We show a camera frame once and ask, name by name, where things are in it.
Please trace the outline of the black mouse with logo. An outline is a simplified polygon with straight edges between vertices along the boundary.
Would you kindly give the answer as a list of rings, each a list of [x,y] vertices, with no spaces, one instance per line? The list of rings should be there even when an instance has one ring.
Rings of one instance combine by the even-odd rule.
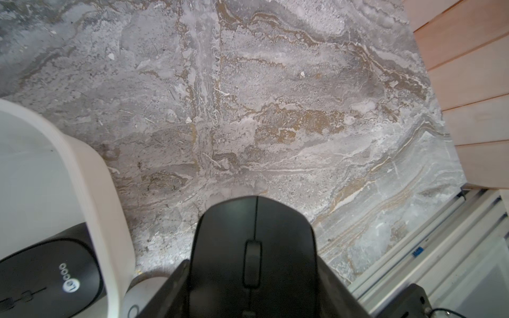
[[[105,295],[85,223],[1,260],[2,317],[74,317]]]

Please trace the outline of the white mouse slim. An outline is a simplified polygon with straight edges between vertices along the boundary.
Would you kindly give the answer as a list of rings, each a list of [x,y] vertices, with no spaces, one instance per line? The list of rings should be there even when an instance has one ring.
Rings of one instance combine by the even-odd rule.
[[[120,317],[136,318],[167,281],[166,277],[154,277],[133,286],[125,295]]]

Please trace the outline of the black mouse wide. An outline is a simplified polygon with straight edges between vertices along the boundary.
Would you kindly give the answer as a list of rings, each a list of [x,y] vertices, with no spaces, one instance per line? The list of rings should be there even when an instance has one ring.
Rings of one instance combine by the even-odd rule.
[[[317,317],[314,230],[293,208],[261,196],[210,207],[194,236],[191,317]]]

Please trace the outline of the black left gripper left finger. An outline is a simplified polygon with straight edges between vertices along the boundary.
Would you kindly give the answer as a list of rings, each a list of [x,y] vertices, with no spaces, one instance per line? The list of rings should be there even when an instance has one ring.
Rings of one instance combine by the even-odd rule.
[[[189,277],[190,261],[184,260],[137,317],[189,317]]]

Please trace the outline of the white storage box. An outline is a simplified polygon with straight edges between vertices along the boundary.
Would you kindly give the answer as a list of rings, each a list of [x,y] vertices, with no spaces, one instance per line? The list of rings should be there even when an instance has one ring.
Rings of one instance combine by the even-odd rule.
[[[1,260],[85,223],[106,295],[74,317],[119,317],[133,242],[102,157],[39,114],[1,101]]]

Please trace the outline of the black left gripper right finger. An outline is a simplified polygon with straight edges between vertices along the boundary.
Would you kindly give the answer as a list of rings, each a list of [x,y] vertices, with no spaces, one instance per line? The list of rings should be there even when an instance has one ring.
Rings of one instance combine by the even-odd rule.
[[[324,318],[371,318],[336,274],[317,258],[319,317]]]

